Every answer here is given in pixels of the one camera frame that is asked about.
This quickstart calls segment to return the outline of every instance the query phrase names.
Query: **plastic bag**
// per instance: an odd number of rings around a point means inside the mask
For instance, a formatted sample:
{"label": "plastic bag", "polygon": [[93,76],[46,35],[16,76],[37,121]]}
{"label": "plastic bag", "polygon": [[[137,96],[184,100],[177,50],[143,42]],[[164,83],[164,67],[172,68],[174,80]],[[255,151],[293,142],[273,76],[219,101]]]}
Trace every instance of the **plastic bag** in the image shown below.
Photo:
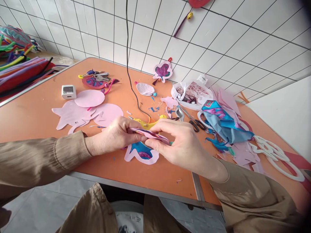
{"label": "plastic bag", "polygon": [[[200,81],[193,81],[191,83],[176,83],[172,87],[171,95],[179,102],[180,105],[195,111],[201,111],[207,100],[213,100],[212,91],[204,86]],[[192,101],[193,103],[187,103],[183,101],[188,99],[187,97],[189,95],[195,98],[195,100]]]}

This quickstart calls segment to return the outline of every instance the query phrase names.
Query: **jacket cuff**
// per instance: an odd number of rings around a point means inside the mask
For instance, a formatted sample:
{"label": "jacket cuff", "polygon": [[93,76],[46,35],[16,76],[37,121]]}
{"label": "jacket cuff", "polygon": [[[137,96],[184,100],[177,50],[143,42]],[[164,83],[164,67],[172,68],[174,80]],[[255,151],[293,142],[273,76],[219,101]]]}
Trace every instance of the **jacket cuff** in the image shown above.
{"label": "jacket cuff", "polygon": [[56,140],[54,156],[62,169],[73,170],[78,165],[92,158],[85,145],[82,131],[66,135]]}

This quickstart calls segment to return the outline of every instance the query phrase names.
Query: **table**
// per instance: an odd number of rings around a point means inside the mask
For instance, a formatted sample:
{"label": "table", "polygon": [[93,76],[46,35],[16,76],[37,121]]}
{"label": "table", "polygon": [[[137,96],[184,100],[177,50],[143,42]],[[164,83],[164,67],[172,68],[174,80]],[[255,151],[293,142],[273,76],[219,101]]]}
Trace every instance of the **table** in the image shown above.
{"label": "table", "polygon": [[[77,92],[85,90],[86,87],[77,76],[92,68],[109,72],[111,78],[120,80],[120,84],[113,85],[110,93],[106,95],[105,103],[120,106],[125,117],[128,116],[126,111],[129,111],[132,113],[132,117],[148,121],[147,115],[137,108],[136,98],[130,89],[126,68],[101,59],[86,58],[19,93],[17,96],[0,103],[0,142],[46,137],[59,138],[66,135],[71,126],[67,125],[62,130],[56,130],[59,118],[51,109],[53,107],[62,107],[66,102],[60,95],[62,85],[73,84],[76,86]],[[151,84],[154,81],[151,76],[135,70],[129,70],[129,73],[141,109],[148,112],[153,119],[158,119],[158,114],[165,114],[166,105],[160,101],[160,98],[170,96],[172,84],[170,82],[157,82],[155,90],[158,95],[154,97],[155,100],[152,100],[150,96],[140,95],[134,84],[134,81]],[[150,107],[154,109],[160,107],[160,109],[158,112],[152,112],[148,109]],[[239,108],[243,119],[253,127],[256,135],[275,142],[284,150],[296,153],[250,109],[241,104],[239,104]],[[188,112],[193,116],[197,115],[195,111],[189,110]],[[91,121],[86,126],[76,130],[83,130],[88,136],[100,132],[100,128],[90,128],[91,125],[96,124]],[[170,135],[163,135],[170,141],[173,140]],[[205,142],[207,134],[204,131],[201,130],[196,136],[211,155],[216,155],[217,150],[214,146],[210,142]],[[172,165],[163,156],[160,156],[157,163],[145,165],[135,158],[130,162],[126,162],[123,159],[124,155],[125,151],[119,150],[94,157],[77,167],[70,175],[93,182],[221,210],[220,203],[205,178]],[[292,195],[297,207],[302,208],[300,199],[309,197],[303,186],[275,170],[263,155],[259,156],[262,159],[265,171],[283,185]]]}

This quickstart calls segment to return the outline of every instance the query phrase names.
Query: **pink circle paper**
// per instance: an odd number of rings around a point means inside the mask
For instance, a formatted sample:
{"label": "pink circle paper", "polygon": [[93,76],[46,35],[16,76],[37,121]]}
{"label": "pink circle paper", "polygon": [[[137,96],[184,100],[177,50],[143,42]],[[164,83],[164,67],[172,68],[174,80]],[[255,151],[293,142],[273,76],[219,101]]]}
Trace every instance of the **pink circle paper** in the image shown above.
{"label": "pink circle paper", "polygon": [[75,103],[80,107],[95,107],[105,100],[105,95],[97,90],[85,90],[77,94]]}

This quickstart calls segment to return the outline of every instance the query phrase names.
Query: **beige jacket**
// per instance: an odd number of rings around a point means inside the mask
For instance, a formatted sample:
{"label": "beige jacket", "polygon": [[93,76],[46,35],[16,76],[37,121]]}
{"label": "beige jacket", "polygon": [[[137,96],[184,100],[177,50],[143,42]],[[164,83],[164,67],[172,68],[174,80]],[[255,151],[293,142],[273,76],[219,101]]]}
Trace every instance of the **beige jacket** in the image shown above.
{"label": "beige jacket", "polygon": [[[54,182],[92,158],[79,131],[62,138],[0,144],[0,228],[10,217],[1,208],[20,193]],[[229,172],[224,183],[210,182],[219,198],[228,232],[283,232],[300,216],[286,190],[274,180],[221,161]],[[98,183],[87,191],[58,229],[63,232],[118,232],[115,213]],[[145,196],[144,232],[188,232],[159,198]]]}

